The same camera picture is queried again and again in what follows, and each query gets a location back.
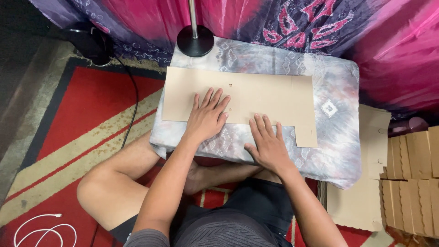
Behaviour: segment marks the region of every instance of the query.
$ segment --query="dark shorts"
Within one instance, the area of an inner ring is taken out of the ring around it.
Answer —
[[[293,209],[287,191],[282,184],[257,178],[247,178],[239,183],[229,200],[219,208],[207,209],[181,203],[171,224],[169,232],[171,243],[178,235],[178,229],[182,225],[191,224],[205,214],[223,208],[238,210],[255,219],[273,233],[279,246],[291,246],[285,240],[293,217]],[[133,230],[136,219],[137,215],[110,230],[110,234],[120,242],[125,243]]]

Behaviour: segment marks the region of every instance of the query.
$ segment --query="person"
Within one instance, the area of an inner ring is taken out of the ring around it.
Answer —
[[[230,96],[210,88],[199,94],[179,144],[150,188],[134,180],[159,156],[146,133],[91,169],[78,185],[77,197],[96,221],[125,247],[291,246],[285,234],[293,212],[309,247],[346,247],[339,230],[288,156],[281,124],[274,133],[266,115],[249,121],[256,147],[245,148],[260,165],[226,163],[199,167],[193,162],[201,143],[221,131]],[[241,181],[219,208],[184,204],[183,194]]]

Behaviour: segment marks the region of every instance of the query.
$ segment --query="rug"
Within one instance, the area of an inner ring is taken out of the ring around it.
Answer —
[[[70,224],[77,232],[77,247],[121,247],[79,205],[76,187],[82,176],[94,165],[120,149],[131,120],[135,94],[130,78],[121,66],[87,67],[79,58],[70,58],[58,87],[44,114],[19,172],[0,209],[0,246],[13,246],[15,231],[27,220],[41,214],[62,214],[41,217],[26,224],[17,240],[28,233],[58,224]],[[162,93],[165,74],[130,69],[139,88],[139,108],[128,142],[151,127]],[[200,164],[220,161],[197,158]],[[165,160],[138,180],[149,186]],[[202,190],[194,195],[201,207],[223,205],[236,184]],[[304,247],[295,220],[287,240]],[[339,227],[351,247],[394,246],[385,232],[371,233]],[[71,228],[60,226],[63,246],[72,246],[75,235]],[[21,246],[35,246],[43,232],[28,237]],[[52,232],[41,246],[58,247],[60,240]]]

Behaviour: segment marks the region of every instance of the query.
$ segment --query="white cable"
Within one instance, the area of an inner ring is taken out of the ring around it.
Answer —
[[[74,244],[73,244],[73,247],[75,247],[75,245],[76,245],[76,239],[77,239],[77,236],[76,236],[76,230],[75,230],[75,228],[73,228],[73,226],[71,226],[71,225],[69,225],[69,224],[60,224],[60,225],[56,225],[56,226],[52,227],[51,229],[39,229],[39,230],[35,230],[35,231],[29,233],[28,235],[26,235],[24,238],[22,238],[22,240],[20,240],[20,242],[17,244],[17,233],[18,233],[18,231],[19,231],[24,225],[26,225],[27,222],[29,222],[29,221],[31,221],[31,220],[33,220],[33,219],[36,219],[36,218],[38,218],[38,217],[42,217],[42,216],[55,216],[55,217],[58,217],[58,218],[59,218],[59,217],[62,216],[62,214],[42,214],[42,215],[35,216],[35,217],[33,217],[32,219],[30,219],[30,220],[24,222],[24,223],[23,223],[23,224],[17,229],[17,231],[16,231],[15,234],[14,234],[14,247],[18,247],[18,246],[23,242],[23,240],[26,239],[26,238],[27,238],[28,236],[30,236],[31,234],[33,234],[33,233],[35,233],[35,232],[41,232],[41,231],[46,231],[46,232],[45,232],[45,233],[41,236],[41,238],[38,240],[38,242],[36,243],[35,247],[40,243],[40,241],[43,239],[43,237],[44,237],[48,232],[54,232],[54,233],[56,233],[56,234],[58,235],[59,239],[61,240],[61,247],[62,247],[62,245],[63,245],[63,240],[62,240],[61,234],[59,234],[59,232],[53,230],[55,227],[59,227],[59,226],[61,226],[61,225],[66,225],[66,226],[69,226],[70,228],[73,229],[73,232],[75,233],[75,242],[74,242]]]

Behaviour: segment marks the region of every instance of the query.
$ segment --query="tie-dye curtain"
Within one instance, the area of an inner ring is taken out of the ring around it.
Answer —
[[[59,27],[91,20],[116,53],[170,63],[190,24],[186,0],[31,0]],[[361,101],[405,113],[439,108],[437,0],[195,0],[216,36],[352,59]]]

